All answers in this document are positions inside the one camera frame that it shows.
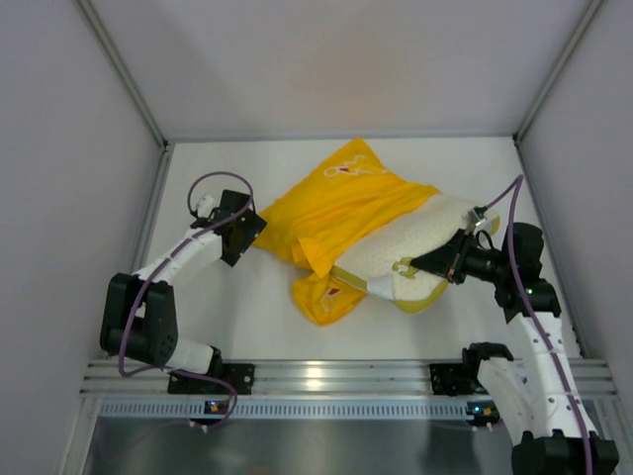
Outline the white pillow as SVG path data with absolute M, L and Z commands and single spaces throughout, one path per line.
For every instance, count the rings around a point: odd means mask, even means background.
M 441 296 L 448 282 L 416 269 L 411 261 L 446 244 L 469 226 L 474 201 L 437 194 L 416 210 L 392 220 L 346 249 L 330 275 L 371 296 L 419 314 Z

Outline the yellow Pikachu pillowcase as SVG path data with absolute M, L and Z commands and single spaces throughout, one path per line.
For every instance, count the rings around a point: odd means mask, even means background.
M 267 226 L 254 245 L 309 272 L 293 283 L 292 298 L 312 323 L 327 326 L 366 296 L 332 275 L 336 260 L 361 238 L 439 193 L 390 171 L 358 138 L 260 213 Z

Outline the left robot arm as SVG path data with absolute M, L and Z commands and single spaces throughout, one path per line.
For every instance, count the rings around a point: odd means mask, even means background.
M 267 223 L 250 195 L 226 190 L 220 200 L 205 196 L 194 222 L 169 250 L 132 273 L 109 282 L 100 346 L 119 362 L 127 358 L 150 367 L 221 378 L 221 351 L 179 332 L 176 290 L 223 261 L 233 267 Z

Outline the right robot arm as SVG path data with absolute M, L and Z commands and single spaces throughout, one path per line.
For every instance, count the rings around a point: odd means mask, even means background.
M 461 284 L 468 277 L 495 287 L 515 349 L 473 343 L 462 364 L 487 391 L 512 440 L 515 474 L 612 474 L 614 441 L 601 437 L 585 409 L 563 342 L 561 306 L 541 277 L 542 231 L 508 225 L 500 249 L 480 247 L 458 230 L 444 245 L 414 258 L 412 267 Z

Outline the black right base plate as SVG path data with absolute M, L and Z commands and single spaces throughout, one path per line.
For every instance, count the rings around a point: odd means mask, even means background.
M 434 395 L 463 396 L 473 393 L 472 381 L 462 363 L 434 363 L 429 365 Z

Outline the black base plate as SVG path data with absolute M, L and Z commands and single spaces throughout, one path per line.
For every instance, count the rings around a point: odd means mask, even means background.
M 218 363 L 206 374 L 229 384 L 238 395 L 250 395 L 255 380 L 255 365 L 251 363 Z M 197 377 L 186 376 L 179 372 L 169 376 L 167 393 L 171 395 L 225 395 L 229 393 L 225 386 Z
M 472 381 L 462 363 L 434 363 L 429 365 L 434 395 L 463 396 L 473 393 Z

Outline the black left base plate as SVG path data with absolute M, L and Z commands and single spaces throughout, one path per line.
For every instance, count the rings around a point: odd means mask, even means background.
M 218 363 L 206 374 L 229 384 L 238 395 L 250 395 L 255 380 L 255 365 L 251 363 Z M 186 376 L 179 372 L 169 376 L 167 393 L 171 395 L 225 395 L 229 393 L 225 386 L 197 377 Z

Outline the aluminium mounting rail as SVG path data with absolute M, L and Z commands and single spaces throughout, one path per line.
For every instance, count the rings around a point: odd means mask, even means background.
M 257 396 L 429 396 L 430 361 L 425 360 L 259 360 L 252 395 Z M 88 364 L 82 395 L 162 395 L 169 376 L 149 370 L 126 378 L 112 360 Z

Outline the left aluminium frame post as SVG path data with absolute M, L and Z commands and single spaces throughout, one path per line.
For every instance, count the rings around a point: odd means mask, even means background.
M 169 141 L 150 111 L 123 55 L 95 5 L 89 0 L 76 0 L 74 1 L 74 5 L 92 32 L 99 48 L 112 66 L 153 141 L 161 150 L 166 150 L 169 147 Z

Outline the aluminium frame post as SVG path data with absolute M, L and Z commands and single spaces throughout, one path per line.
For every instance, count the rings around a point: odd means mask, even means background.
M 76 0 L 74 1 L 74 5 L 92 32 L 99 48 L 112 66 L 153 141 L 161 150 L 166 150 L 169 147 L 169 141 L 150 111 L 123 55 L 95 5 L 89 0 Z
M 512 135 L 512 141 L 516 148 L 519 148 L 525 140 L 535 120 L 547 104 L 549 98 L 565 74 L 565 71 L 570 66 L 573 58 L 580 50 L 588 32 L 591 30 L 593 24 L 597 21 L 607 5 L 608 1 L 606 0 L 590 0 L 584 7 L 581 16 L 575 22 L 571 32 L 567 35 L 564 45 L 556 55 L 552 65 L 547 70 L 543 81 L 530 101 L 525 114 L 522 116 L 519 125 Z

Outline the right aluminium frame post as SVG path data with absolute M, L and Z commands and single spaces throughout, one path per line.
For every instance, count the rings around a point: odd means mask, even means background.
M 573 58 L 580 50 L 588 32 L 591 30 L 593 24 L 597 21 L 607 5 L 608 1 L 606 0 L 590 0 L 584 7 L 581 16 L 575 22 L 571 32 L 567 35 L 564 45 L 556 55 L 552 65 L 547 70 L 543 81 L 530 101 L 525 114 L 522 116 L 519 125 L 512 135 L 512 141 L 516 148 L 519 148 L 525 140 L 535 120 L 547 104 L 549 98 L 565 74 L 565 71 L 570 66 Z

